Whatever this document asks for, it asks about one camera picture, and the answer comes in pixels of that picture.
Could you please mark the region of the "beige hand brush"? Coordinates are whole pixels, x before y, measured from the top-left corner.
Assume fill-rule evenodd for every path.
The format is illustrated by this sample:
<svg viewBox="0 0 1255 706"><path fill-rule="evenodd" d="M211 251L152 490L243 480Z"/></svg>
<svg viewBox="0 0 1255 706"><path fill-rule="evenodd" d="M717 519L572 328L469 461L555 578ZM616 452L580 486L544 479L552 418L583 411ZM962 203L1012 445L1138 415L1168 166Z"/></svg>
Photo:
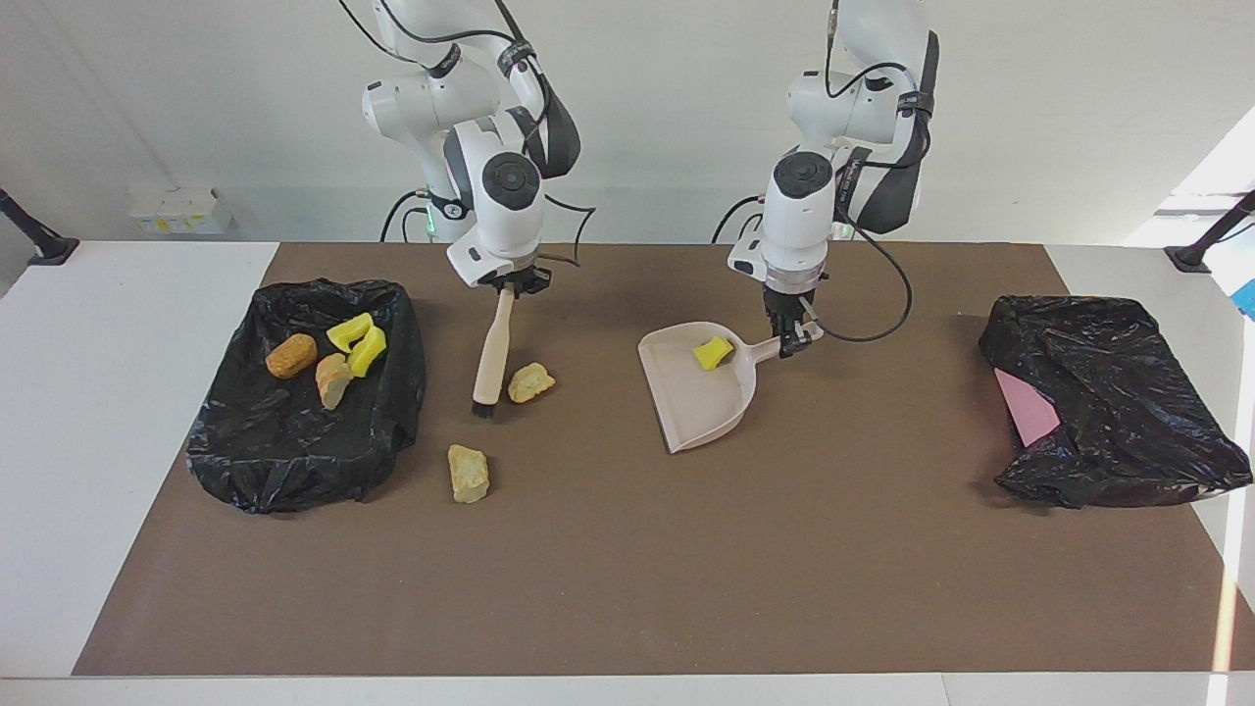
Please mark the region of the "beige hand brush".
<svg viewBox="0 0 1255 706"><path fill-rule="evenodd" d="M499 403L503 387L507 357L510 352L511 317L515 310L515 293L510 300L497 298L496 313L484 334L482 354L474 380L474 406L472 413L479 419L489 419Z"/></svg>

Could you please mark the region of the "rounded pale yellow sponge chunk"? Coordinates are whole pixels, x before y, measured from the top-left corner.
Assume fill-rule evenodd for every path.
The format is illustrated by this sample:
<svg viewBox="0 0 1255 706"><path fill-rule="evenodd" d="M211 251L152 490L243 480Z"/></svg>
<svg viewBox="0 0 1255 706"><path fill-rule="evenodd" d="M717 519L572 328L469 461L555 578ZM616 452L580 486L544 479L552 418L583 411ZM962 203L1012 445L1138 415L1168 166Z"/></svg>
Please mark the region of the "rounded pale yellow sponge chunk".
<svg viewBox="0 0 1255 706"><path fill-rule="evenodd" d="M556 380L542 362L530 362L515 371L507 385L507 394L516 405L532 401L538 394L555 387Z"/></svg>

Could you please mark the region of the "beige plastic dustpan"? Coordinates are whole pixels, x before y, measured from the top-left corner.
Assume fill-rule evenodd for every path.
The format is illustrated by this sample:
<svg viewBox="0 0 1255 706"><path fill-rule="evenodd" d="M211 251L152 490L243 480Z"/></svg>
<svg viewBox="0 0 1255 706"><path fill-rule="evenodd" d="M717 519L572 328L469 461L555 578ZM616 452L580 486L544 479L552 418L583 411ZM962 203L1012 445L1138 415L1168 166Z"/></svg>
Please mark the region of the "beige plastic dustpan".
<svg viewBox="0 0 1255 706"><path fill-rule="evenodd" d="M717 366L702 367L697 349L728 344ZM747 344L733 330L705 321L645 334L638 354L668 451L705 445L740 423L757 390L757 367L779 357L781 339Z"/></svg>

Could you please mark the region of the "wedge bright yellow sponge piece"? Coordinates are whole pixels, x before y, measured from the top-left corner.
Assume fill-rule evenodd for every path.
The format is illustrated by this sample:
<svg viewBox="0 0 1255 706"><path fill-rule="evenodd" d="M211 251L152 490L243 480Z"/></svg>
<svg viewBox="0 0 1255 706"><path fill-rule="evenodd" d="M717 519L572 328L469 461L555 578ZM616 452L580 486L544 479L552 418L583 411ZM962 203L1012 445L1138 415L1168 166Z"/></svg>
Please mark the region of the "wedge bright yellow sponge piece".
<svg viewBox="0 0 1255 706"><path fill-rule="evenodd" d="M371 364L388 349L388 339L384 330L371 326L366 334L354 345L348 356L348 367L353 377L366 377L371 370Z"/></svg>

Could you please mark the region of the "notched bright yellow sponge piece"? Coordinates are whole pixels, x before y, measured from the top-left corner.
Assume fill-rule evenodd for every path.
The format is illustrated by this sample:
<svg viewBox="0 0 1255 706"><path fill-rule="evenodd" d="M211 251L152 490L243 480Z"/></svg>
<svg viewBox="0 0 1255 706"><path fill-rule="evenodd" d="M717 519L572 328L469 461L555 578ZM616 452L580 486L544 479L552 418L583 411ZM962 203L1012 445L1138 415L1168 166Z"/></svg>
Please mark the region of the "notched bright yellow sponge piece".
<svg viewBox="0 0 1255 706"><path fill-rule="evenodd" d="M333 347L339 349L340 352L351 354L351 349L359 340L364 339L369 330L374 326L374 319L371 313L364 312L359 313L348 321L328 329L326 339L333 344Z"/></svg>

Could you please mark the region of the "blocky pale yellow sponge chunk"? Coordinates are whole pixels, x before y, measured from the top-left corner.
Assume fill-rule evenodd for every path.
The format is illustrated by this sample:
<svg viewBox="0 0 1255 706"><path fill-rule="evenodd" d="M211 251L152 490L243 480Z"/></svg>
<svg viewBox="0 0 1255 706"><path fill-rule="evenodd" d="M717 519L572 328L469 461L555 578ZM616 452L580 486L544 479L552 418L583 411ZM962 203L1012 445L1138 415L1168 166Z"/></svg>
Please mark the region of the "blocky pale yellow sponge chunk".
<svg viewBox="0 0 1255 706"><path fill-rule="evenodd" d="M474 504L488 495L489 469L483 451L451 445L447 451L452 497L459 504Z"/></svg>

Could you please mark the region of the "grey beige sponge chunk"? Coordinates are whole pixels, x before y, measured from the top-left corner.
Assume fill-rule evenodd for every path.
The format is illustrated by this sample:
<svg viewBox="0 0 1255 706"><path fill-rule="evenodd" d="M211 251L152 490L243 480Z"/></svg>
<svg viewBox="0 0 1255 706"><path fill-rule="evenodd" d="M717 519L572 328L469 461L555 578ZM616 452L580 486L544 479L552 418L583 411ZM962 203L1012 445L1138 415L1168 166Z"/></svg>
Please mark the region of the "grey beige sponge chunk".
<svg viewBox="0 0 1255 706"><path fill-rule="evenodd" d="M324 410L336 410L354 379L345 354L330 354L320 359L315 367L315 384Z"/></svg>

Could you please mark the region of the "orange brown sponge chunk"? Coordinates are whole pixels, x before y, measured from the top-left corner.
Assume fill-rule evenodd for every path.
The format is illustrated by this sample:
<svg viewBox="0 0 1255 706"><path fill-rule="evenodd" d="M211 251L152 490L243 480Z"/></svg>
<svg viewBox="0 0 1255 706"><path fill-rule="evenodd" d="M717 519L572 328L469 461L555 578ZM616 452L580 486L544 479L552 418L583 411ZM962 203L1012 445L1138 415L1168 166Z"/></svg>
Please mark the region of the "orange brown sponge chunk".
<svg viewBox="0 0 1255 706"><path fill-rule="evenodd" d="M294 334L265 357L266 371L279 380L297 377L318 362L318 340L310 334Z"/></svg>

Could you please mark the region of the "pink plastic bin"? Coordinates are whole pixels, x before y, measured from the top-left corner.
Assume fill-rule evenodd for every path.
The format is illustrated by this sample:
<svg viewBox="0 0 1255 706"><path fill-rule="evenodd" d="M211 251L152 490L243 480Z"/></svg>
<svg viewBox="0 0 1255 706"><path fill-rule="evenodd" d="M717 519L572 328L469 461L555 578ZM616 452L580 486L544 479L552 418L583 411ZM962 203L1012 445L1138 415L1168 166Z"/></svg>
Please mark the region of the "pink plastic bin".
<svg viewBox="0 0 1255 706"><path fill-rule="evenodd" d="M1008 374L1000 367L991 370L1001 390L1012 424L1023 446L1032 446L1040 438L1049 436L1060 426L1057 408L1034 385Z"/></svg>

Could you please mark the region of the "black bag lined bin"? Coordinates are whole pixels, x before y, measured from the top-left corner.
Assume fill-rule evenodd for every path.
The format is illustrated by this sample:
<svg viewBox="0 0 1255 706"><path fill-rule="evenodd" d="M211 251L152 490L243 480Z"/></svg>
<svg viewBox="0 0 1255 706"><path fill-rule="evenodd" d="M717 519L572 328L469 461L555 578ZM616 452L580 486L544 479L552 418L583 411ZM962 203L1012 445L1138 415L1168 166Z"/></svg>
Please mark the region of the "black bag lined bin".
<svg viewBox="0 0 1255 706"><path fill-rule="evenodd" d="M265 357L294 334L335 354L326 332L371 313L387 347L328 410L312 371L279 379ZM425 349L408 291L387 280L318 278L260 287L193 421L184 465L210 495L251 514L360 502L412 446L425 398Z"/></svg>

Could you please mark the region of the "black bag over pink bin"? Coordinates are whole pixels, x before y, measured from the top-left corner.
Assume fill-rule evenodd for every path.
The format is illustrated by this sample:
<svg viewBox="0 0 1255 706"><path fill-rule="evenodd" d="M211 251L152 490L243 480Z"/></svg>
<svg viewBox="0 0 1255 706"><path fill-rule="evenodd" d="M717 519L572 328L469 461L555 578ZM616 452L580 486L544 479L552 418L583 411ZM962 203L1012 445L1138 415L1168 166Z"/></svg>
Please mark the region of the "black bag over pink bin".
<svg viewBox="0 0 1255 706"><path fill-rule="evenodd" d="M996 478L1013 499L1067 509L1173 507L1255 482L1156 319L1132 298L1004 295L979 339L991 370L1058 423Z"/></svg>

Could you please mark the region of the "brown table mat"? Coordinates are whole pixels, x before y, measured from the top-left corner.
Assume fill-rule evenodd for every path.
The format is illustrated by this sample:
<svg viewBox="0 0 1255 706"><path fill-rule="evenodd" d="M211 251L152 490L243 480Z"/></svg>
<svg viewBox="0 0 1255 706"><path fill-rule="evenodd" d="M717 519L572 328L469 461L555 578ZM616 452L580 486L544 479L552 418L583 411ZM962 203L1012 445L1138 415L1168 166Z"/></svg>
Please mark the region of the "brown table mat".
<svg viewBox="0 0 1255 706"><path fill-rule="evenodd" d="M75 673L611 675L1201 671L1224 564L1188 507L1014 502L978 349L1004 293L1063 293L1045 250L890 245L916 303L878 344L766 362L745 418L665 451L636 345L707 319L766 335L710 246L596 246L515 312L556 387L492 420L493 303L439 247L281 245L265 283L387 278L414 300L414 446L365 502L252 517L176 459ZM489 492L452 497L451 445Z"/></svg>

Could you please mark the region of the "white boxes with yellow labels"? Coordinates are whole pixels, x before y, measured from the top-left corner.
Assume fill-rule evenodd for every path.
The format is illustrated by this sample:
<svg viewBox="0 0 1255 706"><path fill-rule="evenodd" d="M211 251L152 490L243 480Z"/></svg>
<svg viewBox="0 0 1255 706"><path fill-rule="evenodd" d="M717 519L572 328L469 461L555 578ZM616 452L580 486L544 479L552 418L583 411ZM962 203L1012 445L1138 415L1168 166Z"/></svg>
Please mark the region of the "white boxes with yellow labels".
<svg viewBox="0 0 1255 706"><path fill-rule="evenodd" d="M131 223L148 234L228 234L236 219L215 187L181 187L131 196Z"/></svg>

